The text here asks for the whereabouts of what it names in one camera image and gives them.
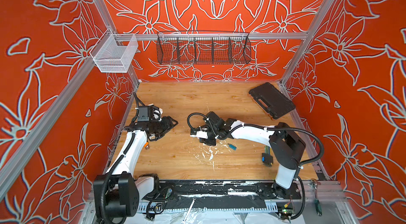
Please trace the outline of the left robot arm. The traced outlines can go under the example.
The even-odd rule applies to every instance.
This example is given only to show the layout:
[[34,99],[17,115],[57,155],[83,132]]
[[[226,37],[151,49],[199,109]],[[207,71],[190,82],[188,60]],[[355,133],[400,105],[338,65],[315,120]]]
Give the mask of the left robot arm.
[[149,142],[163,138],[178,124],[162,109],[146,106],[135,97],[136,114],[124,127],[126,140],[112,166],[93,182],[97,221],[100,224],[122,224],[137,213],[139,202],[148,201],[145,214],[152,219],[163,212],[166,202],[174,197],[172,184],[161,186],[157,174],[145,174],[135,179],[133,171],[142,150]]

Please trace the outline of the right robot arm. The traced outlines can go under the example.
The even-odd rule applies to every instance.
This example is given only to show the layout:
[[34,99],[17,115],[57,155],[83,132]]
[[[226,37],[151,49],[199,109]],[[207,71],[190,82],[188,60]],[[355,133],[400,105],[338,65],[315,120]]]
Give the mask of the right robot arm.
[[[286,123],[276,126],[262,126],[245,123],[237,119],[224,120],[210,112],[206,115],[192,113],[187,117],[190,136],[196,137],[207,146],[215,146],[218,140],[245,139],[270,147],[279,166],[272,185],[272,193],[276,198],[287,196],[294,181],[299,180],[300,170],[304,165],[320,160],[325,148],[321,140],[313,133],[304,129],[290,127]],[[303,160],[306,143],[298,133],[303,133],[315,140],[319,153],[310,159]]]

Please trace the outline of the teal usb drive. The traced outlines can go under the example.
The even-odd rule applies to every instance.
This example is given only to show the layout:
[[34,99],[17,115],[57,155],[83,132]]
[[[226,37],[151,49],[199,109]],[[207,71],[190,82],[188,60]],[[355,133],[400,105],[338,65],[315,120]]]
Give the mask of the teal usb drive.
[[234,150],[234,151],[237,149],[237,147],[234,146],[234,145],[232,145],[232,144],[229,144],[229,143],[228,143],[227,145],[229,146],[230,149],[232,149],[232,150]]

